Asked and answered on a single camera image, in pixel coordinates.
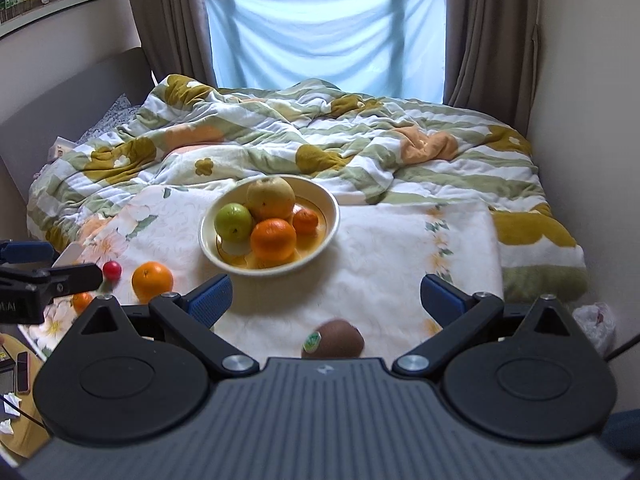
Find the tiny mandarin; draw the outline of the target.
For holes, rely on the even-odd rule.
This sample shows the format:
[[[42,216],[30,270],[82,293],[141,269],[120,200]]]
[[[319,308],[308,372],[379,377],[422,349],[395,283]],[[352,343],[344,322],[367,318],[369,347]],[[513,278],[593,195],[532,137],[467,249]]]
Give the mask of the tiny mandarin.
[[[77,315],[81,315],[91,304],[93,300],[93,296],[90,292],[80,292],[79,294],[75,294],[70,300],[70,304],[72,305],[74,311]]]

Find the small green apple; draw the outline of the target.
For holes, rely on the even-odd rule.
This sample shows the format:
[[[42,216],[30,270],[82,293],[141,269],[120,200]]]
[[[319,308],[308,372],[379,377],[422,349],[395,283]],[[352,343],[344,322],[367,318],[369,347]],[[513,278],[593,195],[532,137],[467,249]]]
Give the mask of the small green apple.
[[[254,220],[250,211],[242,204],[230,203],[216,213],[214,227],[222,240],[243,243],[250,237]]]

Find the large orange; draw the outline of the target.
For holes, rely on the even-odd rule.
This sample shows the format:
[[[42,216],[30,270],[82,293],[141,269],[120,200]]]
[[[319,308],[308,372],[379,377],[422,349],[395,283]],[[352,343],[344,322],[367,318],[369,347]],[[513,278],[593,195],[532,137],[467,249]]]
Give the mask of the large orange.
[[[296,248],[297,235],[291,223],[271,218],[256,224],[250,234],[250,249],[254,256],[268,262],[290,258]]]

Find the brown kiwi with sticker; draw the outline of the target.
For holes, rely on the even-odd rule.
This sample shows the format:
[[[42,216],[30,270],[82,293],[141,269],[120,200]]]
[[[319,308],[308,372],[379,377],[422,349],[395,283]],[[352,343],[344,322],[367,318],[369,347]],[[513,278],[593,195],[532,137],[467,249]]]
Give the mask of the brown kiwi with sticker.
[[[357,359],[364,349],[360,331],[342,318],[334,318],[313,330],[304,340],[303,359]]]

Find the yellow pear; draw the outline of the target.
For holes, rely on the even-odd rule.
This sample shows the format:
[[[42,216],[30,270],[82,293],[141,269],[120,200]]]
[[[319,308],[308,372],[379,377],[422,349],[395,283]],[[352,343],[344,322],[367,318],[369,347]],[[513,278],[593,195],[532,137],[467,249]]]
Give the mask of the yellow pear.
[[[250,182],[246,189],[245,207],[257,221],[271,218],[288,220],[296,196],[292,186],[281,177],[263,177]]]

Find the small mandarin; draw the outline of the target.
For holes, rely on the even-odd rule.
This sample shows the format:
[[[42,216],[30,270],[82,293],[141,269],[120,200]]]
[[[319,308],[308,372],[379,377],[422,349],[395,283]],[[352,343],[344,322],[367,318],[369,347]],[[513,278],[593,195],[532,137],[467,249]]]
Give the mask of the small mandarin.
[[[318,214],[309,208],[300,208],[293,214],[292,225],[298,235],[314,235],[319,225]]]

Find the cream oval bowl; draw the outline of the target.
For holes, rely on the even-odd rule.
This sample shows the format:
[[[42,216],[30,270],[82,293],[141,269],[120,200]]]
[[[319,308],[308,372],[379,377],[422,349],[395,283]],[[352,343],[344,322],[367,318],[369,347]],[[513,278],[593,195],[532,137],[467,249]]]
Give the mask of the cream oval bowl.
[[[216,198],[200,225],[207,259],[229,273],[276,276],[318,257],[340,225],[336,199],[293,176],[245,179]]]

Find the white plastic bag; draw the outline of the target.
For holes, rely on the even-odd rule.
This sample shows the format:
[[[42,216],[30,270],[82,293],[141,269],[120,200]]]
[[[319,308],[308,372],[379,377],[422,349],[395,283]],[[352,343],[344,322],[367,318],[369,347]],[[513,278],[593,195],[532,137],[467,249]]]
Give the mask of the white plastic bag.
[[[616,329],[610,307],[603,302],[585,304],[572,315],[600,356],[605,356],[612,349]]]

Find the grey headboard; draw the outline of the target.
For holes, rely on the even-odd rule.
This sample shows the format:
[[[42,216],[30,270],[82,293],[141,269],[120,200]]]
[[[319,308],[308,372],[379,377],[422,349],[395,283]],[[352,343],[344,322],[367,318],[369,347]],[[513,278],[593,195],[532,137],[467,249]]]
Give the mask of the grey headboard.
[[[106,58],[44,92],[1,124],[1,158],[23,200],[59,136],[77,140],[122,94],[140,105],[152,90],[141,48]]]

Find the patterned grey pillow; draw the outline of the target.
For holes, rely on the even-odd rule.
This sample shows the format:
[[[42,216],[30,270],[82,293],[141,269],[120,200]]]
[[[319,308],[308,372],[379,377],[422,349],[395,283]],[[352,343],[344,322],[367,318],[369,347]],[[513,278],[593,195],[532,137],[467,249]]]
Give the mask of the patterned grey pillow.
[[[104,133],[114,130],[118,126],[128,124],[136,117],[138,109],[139,105],[132,104],[126,94],[121,94],[102,118],[82,134],[77,143],[87,143],[98,136],[102,136]]]

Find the striped floral duvet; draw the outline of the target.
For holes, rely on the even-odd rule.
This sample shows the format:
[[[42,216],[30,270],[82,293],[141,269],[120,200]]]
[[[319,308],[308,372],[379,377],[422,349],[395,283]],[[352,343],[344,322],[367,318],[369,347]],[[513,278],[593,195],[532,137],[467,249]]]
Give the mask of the striped floral duvet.
[[[63,249],[145,188],[189,192],[260,174],[307,177],[343,205],[477,200],[495,222],[507,300],[587,292],[584,252],[552,216],[521,133],[476,110],[347,93],[321,79],[268,91],[167,76],[133,118],[41,169],[27,229]]]

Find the light blue window sheet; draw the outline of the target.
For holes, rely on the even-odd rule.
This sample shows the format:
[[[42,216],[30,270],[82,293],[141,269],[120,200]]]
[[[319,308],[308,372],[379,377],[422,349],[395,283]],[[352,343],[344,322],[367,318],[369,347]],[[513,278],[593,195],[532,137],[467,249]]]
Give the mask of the light blue window sheet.
[[[445,0],[205,0],[227,88],[318,78],[347,92],[444,98]]]

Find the left brown curtain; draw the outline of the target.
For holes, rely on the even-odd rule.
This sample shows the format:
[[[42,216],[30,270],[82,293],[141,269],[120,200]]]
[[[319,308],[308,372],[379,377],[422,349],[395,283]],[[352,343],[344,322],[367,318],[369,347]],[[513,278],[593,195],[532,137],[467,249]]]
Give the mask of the left brown curtain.
[[[159,80],[170,74],[216,86],[205,0],[129,0],[142,50]]]

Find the brown curtain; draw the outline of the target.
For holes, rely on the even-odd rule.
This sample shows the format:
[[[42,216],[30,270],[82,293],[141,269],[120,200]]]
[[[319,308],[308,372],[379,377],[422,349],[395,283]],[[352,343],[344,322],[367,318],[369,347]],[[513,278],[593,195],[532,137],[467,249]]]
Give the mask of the brown curtain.
[[[539,0],[446,0],[444,103],[527,133]]]
[[[205,0],[129,0],[142,50],[159,80],[170,74],[216,86]]]

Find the right brown curtain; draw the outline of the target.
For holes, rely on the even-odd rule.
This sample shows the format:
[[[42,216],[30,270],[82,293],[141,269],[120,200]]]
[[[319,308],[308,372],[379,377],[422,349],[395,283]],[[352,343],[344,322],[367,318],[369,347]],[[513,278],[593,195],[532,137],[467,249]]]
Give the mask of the right brown curtain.
[[[444,103],[527,133],[539,0],[446,0]]]

